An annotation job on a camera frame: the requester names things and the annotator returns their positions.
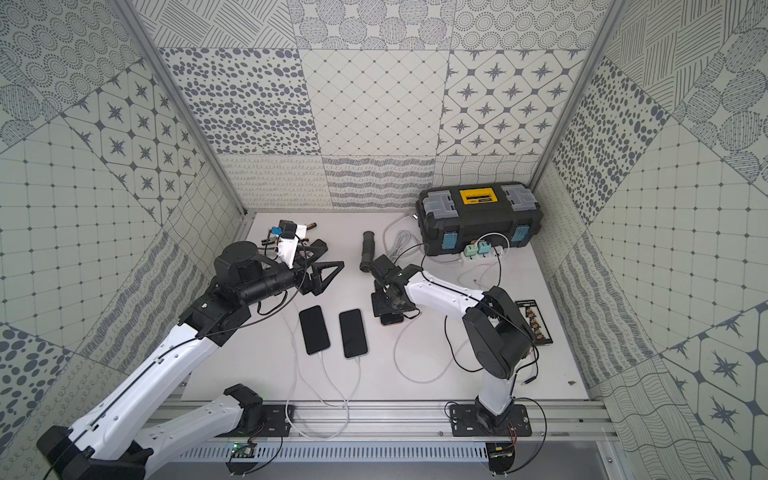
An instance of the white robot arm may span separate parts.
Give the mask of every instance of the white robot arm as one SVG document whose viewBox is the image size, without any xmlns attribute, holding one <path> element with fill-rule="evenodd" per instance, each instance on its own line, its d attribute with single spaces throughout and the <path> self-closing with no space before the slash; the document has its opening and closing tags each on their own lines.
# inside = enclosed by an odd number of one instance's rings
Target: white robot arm
<svg viewBox="0 0 768 480">
<path fill-rule="evenodd" d="M 276 234 L 285 237 L 278 241 L 278 254 L 285 263 L 258 254 L 250 242 L 224 249 L 214 261 L 217 275 L 207 291 L 184 311 L 154 352 L 89 413 L 70 427 L 53 426 L 41 436 L 38 449 L 51 470 L 64 480 L 141 480 L 216 435 L 250 435 L 258 430 L 266 421 L 262 399 L 242 384 L 179 418 L 149 429 L 142 426 L 189 372 L 247 325 L 249 305 L 292 287 L 297 293 L 319 295 L 343 268 L 343 262 L 316 262 L 327 251 L 321 240 L 309 246 L 301 243 L 295 254 L 299 232 L 306 232 L 306 227 L 280 222 Z M 475 355 L 485 368 L 478 396 L 486 409 L 485 421 L 492 426 L 494 419 L 503 420 L 511 403 L 513 372 L 533 342 L 533 332 L 506 292 L 498 287 L 482 292 L 453 285 L 415 265 L 401 270 L 384 256 L 372 266 L 377 283 L 386 289 L 386 298 L 396 310 L 420 305 L 463 318 Z M 330 267 L 335 270 L 323 279 L 321 271 Z M 488 315 L 507 321 L 493 327 Z"/>
</svg>

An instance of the black cylinder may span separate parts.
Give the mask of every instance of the black cylinder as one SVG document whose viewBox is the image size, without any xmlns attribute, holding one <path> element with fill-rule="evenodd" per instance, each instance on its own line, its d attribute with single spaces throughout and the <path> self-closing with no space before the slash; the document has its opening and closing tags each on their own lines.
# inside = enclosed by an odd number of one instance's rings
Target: black cylinder
<svg viewBox="0 0 768 480">
<path fill-rule="evenodd" d="M 373 232 L 362 233 L 362 259 L 360 260 L 360 271 L 368 273 L 371 271 L 371 262 L 376 250 L 376 241 L 373 239 Z"/>
</svg>

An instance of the patterned wallpaper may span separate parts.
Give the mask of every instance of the patterned wallpaper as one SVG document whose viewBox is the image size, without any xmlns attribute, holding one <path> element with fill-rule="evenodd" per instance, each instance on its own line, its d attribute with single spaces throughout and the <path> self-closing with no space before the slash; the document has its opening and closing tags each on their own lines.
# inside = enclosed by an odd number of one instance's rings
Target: patterned wallpaper
<svg viewBox="0 0 768 480">
<path fill-rule="evenodd" d="M 0 174 L 0 478 L 40 478 L 242 217 L 107 2 L 0 5 Z"/>
<path fill-rule="evenodd" d="M 134 5 L 247 207 L 408 210 L 531 180 L 610 0 Z"/>
<path fill-rule="evenodd" d="M 536 191 L 637 478 L 768 478 L 767 28 L 764 0 L 633 0 Z"/>
</svg>

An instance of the mounting plate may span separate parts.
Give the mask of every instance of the mounting plate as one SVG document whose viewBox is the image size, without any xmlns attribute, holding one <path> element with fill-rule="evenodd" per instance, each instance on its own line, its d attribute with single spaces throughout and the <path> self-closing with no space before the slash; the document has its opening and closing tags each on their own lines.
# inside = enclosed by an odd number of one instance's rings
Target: mounting plate
<svg viewBox="0 0 768 480">
<path fill-rule="evenodd" d="M 252 435 L 252 437 L 255 439 L 264 437 L 284 437 L 287 439 L 290 433 L 290 424 L 285 420 L 285 403 L 262 405 L 262 409 L 262 413 L 266 416 L 266 425 L 259 433 Z M 294 409 L 293 405 L 288 405 L 288 416 L 292 421 Z M 227 437 L 232 435 L 228 432 L 217 436 Z"/>
<path fill-rule="evenodd" d="M 529 437 L 533 435 L 531 423 L 528 421 L 528 410 L 525 405 L 515 404 L 509 409 L 506 421 L 502 426 L 492 432 L 487 432 L 478 422 L 478 408 L 473 404 L 450 405 L 449 415 L 452 421 L 451 427 L 455 437 L 480 437 L 480 436 L 499 436 L 509 437 L 510 423 L 518 437 Z"/>
</svg>

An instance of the phone screen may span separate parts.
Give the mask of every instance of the phone screen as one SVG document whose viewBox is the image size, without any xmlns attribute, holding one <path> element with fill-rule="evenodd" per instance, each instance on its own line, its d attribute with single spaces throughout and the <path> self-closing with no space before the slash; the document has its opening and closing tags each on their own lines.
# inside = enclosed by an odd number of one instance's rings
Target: phone screen
<svg viewBox="0 0 768 480">
<path fill-rule="evenodd" d="M 366 342 L 366 331 L 362 327 L 360 309 L 341 312 L 339 325 L 346 358 L 351 359 L 368 353 L 368 342 Z"/>
<path fill-rule="evenodd" d="M 330 348 L 331 341 L 328 338 L 326 321 L 323 318 L 323 310 L 320 305 L 313 306 L 299 312 L 301 333 L 304 335 L 306 354 L 313 355 Z"/>
</svg>

